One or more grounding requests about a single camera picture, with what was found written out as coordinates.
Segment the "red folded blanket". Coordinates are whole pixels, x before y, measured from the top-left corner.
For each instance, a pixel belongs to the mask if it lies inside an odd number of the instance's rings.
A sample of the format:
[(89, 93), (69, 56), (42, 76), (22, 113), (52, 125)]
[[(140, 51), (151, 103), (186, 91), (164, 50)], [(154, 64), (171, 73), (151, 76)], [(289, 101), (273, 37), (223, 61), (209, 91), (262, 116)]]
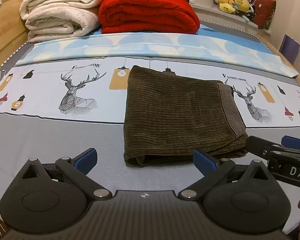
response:
[(154, 31), (195, 34), (200, 21), (186, 0), (103, 0), (101, 33)]

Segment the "cream folded blanket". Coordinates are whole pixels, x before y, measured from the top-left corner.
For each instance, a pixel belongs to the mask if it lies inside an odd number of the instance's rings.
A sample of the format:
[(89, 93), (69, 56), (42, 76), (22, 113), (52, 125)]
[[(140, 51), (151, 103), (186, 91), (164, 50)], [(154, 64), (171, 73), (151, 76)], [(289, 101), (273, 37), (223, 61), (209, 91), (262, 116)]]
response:
[(99, 27), (103, 0), (23, 0), (19, 14), (30, 43), (81, 37)]

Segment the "light blue patterned blanket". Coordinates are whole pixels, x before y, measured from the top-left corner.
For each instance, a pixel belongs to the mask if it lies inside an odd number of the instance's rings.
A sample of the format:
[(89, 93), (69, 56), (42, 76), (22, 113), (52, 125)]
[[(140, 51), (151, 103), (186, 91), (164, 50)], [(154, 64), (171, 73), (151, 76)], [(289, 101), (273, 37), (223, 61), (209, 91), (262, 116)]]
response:
[(177, 33), (93, 34), (37, 43), (18, 60), (18, 66), (89, 57), (140, 56), (233, 64), (285, 77), (298, 72), (261, 42), (232, 35), (213, 37)]

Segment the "dark red cushion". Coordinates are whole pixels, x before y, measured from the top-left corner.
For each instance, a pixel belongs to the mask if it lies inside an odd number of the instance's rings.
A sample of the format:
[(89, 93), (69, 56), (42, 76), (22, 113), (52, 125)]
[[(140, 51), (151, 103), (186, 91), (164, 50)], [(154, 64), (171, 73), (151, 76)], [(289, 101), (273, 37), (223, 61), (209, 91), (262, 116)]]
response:
[(258, 29), (270, 28), (273, 16), (276, 10), (275, 0), (254, 0), (254, 17), (252, 21), (258, 26)]

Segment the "purple box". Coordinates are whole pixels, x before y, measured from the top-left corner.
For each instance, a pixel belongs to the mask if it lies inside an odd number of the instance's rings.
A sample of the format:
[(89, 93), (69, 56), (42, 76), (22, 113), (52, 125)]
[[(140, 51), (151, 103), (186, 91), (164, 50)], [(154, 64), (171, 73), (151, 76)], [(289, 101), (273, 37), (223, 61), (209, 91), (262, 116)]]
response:
[(279, 52), (291, 63), (294, 64), (299, 53), (300, 44), (288, 35), (284, 35)]

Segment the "yellow plush toy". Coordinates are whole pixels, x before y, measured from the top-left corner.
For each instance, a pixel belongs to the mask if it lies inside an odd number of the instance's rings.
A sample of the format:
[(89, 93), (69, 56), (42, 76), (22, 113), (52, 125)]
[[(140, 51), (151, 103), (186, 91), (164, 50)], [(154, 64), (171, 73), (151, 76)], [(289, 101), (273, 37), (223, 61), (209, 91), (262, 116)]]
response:
[(219, 7), (219, 10), (227, 14), (233, 14), (236, 9), (234, 8), (234, 0), (213, 0)]
[(253, 14), (253, 6), (248, 2), (248, 0), (233, 0), (233, 7), (235, 9), (235, 14)]

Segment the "olive corduroy pants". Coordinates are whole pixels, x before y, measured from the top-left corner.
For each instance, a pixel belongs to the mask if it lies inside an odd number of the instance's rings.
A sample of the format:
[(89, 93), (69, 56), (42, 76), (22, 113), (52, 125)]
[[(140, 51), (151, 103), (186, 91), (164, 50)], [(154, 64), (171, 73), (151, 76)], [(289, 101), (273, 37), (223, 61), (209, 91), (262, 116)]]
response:
[(129, 74), (123, 134), (130, 165), (190, 161), (196, 150), (217, 159), (247, 152), (232, 87), (140, 66)]

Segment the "printed grey bed sheet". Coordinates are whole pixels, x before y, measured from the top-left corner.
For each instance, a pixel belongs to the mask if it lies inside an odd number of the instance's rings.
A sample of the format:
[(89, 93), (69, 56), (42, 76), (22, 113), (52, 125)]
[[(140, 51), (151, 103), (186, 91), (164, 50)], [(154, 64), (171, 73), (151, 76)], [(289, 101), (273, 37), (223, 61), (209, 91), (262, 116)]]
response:
[[(100, 64), (102, 79), (88, 84), (82, 93), (92, 92), (97, 106), (87, 114), (42, 114), (46, 107), (58, 109), (66, 92), (60, 75), (73, 66)], [(198, 181), (202, 174), (188, 161), (156, 163), (146, 166), (130, 165), (124, 161), (123, 122), (125, 118), (126, 91), (109, 90), (108, 86), (116, 68), (125, 66), (151, 67), (163, 71), (171, 68), (178, 75), (210, 79), (218, 70), (243, 73), (241, 67), (223, 64), (197, 64), (188, 60), (150, 60), (121, 57), (109, 59), (66, 60), (50, 63), (12, 67), (8, 61), (4, 68), (13, 72), (13, 83), (25, 80), (28, 70), (40, 74), (40, 79), (26, 79), (23, 92), (24, 107), (33, 107), (29, 114), (24, 108), (12, 111), (17, 99), (8, 90), (8, 101), (0, 104), (0, 199), (21, 167), (30, 158), (42, 163), (53, 163), (61, 157), (75, 157), (88, 148), (95, 148), (98, 161), (89, 177), (109, 191), (139, 190), (159, 191), (181, 189)]]

